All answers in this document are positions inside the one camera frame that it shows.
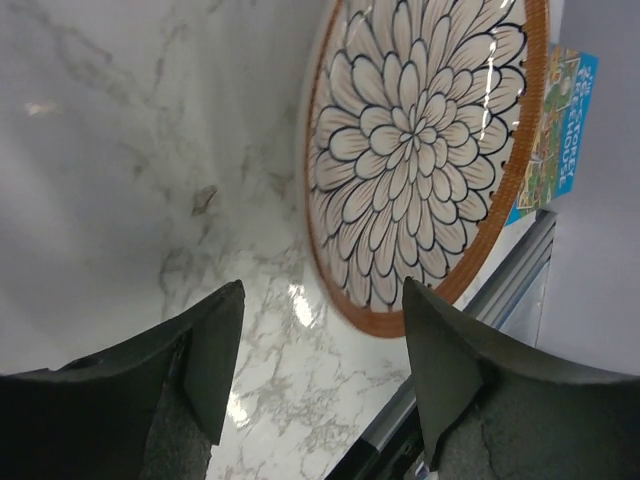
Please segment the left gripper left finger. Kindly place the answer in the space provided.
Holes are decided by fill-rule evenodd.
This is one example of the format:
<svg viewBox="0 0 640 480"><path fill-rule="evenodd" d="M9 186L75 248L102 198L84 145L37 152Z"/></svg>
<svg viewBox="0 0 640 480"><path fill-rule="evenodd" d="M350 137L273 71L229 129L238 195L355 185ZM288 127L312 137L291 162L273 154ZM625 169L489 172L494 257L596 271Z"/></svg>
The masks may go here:
<svg viewBox="0 0 640 480"><path fill-rule="evenodd" d="M202 479L221 440L245 290L59 370L1 379L5 479Z"/></svg>

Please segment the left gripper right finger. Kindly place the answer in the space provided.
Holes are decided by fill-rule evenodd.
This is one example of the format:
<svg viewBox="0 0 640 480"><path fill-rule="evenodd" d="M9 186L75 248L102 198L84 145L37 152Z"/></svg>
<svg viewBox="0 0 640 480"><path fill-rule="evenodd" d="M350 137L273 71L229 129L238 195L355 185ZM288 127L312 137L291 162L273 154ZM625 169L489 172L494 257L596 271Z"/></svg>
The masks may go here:
<svg viewBox="0 0 640 480"><path fill-rule="evenodd" d="M440 479L635 479L639 380L526 345L413 279L403 317L424 460Z"/></svg>

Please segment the brown rim petal plate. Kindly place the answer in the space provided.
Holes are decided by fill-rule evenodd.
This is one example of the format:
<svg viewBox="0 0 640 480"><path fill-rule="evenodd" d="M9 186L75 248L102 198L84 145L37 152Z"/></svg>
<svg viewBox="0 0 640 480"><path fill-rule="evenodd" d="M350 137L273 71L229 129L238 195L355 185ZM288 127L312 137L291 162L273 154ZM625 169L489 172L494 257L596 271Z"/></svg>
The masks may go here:
<svg viewBox="0 0 640 480"><path fill-rule="evenodd" d="M456 301L496 243L541 116L545 1L332 1L299 117L311 260L336 310L404 335L406 278Z"/></svg>

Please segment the blue treehouse book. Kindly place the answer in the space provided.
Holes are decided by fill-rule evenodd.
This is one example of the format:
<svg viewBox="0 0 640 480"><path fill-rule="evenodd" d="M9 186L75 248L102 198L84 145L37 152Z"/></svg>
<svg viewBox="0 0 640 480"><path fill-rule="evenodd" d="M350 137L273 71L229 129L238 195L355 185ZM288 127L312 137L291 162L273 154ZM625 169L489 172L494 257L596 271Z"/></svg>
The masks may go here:
<svg viewBox="0 0 640 480"><path fill-rule="evenodd" d="M572 190L598 65L591 54L550 45L538 132L508 225Z"/></svg>

